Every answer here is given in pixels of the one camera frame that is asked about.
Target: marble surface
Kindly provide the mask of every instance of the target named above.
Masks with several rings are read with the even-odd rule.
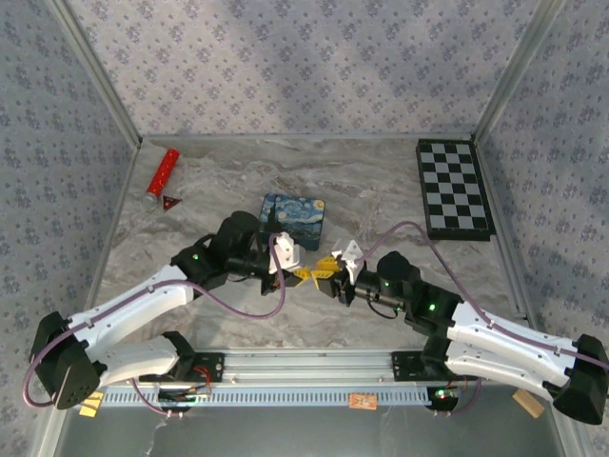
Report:
[[[165,194],[183,202],[167,212],[141,205],[165,148],[182,153]],[[258,214],[268,192],[326,201],[322,243],[308,252],[309,265],[338,238],[366,249],[395,223],[424,223],[413,140],[181,140],[162,147],[145,142],[136,162],[97,303],[137,285],[181,248],[214,232],[234,210]],[[507,287],[495,246],[482,242],[438,243],[440,252],[487,309],[510,317]],[[442,266],[411,228],[396,233],[377,260],[397,249],[426,281],[456,290]],[[227,284],[214,291],[235,307],[263,313],[279,294],[260,296],[260,284]],[[312,282],[287,291],[284,310],[267,321],[247,321],[205,298],[177,308],[130,339],[180,330],[197,348],[421,348],[425,338],[403,323],[373,314],[363,301],[351,308],[315,289]]]

